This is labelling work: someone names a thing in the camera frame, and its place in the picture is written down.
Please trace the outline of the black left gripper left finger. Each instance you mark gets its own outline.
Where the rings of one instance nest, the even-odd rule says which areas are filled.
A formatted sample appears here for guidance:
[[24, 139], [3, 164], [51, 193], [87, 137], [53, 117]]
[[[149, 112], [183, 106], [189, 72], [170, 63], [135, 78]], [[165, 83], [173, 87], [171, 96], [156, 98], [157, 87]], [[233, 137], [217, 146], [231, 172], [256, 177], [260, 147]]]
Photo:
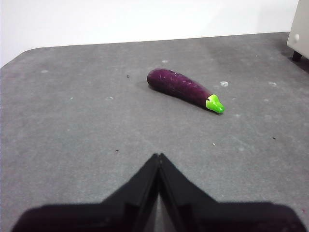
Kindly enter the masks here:
[[159, 156], [152, 155], [119, 189], [100, 203], [50, 204], [25, 211], [14, 232], [154, 231]]

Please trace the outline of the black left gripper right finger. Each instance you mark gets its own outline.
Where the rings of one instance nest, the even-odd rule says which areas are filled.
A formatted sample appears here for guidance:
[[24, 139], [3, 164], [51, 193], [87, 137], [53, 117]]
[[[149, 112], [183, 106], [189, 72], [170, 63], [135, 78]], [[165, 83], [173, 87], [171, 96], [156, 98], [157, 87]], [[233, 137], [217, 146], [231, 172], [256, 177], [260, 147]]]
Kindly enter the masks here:
[[301, 232], [291, 208], [271, 202], [218, 202], [158, 155], [160, 195], [178, 232]]

